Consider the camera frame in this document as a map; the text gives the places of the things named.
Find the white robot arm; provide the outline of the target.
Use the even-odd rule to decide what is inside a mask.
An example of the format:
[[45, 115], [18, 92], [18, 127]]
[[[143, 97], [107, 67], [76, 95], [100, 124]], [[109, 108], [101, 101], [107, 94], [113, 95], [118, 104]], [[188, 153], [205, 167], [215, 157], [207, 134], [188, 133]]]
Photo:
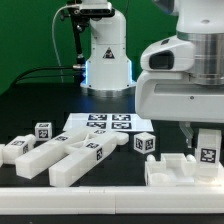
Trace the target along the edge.
[[135, 111], [144, 118], [179, 122], [224, 122], [224, 0], [152, 0], [177, 18], [176, 29], [142, 53], [142, 72], [131, 80], [126, 56], [126, 22], [107, 1], [88, 3], [91, 56], [82, 87], [94, 93], [135, 87]]

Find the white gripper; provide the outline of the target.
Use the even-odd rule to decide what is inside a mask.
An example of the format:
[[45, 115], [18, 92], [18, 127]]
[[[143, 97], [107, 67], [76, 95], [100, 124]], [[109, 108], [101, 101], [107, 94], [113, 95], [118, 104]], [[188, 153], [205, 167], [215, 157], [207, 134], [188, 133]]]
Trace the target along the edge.
[[224, 87], [193, 84], [184, 72], [143, 71], [137, 80], [135, 111], [143, 119], [180, 121], [191, 148], [190, 122], [224, 123]]

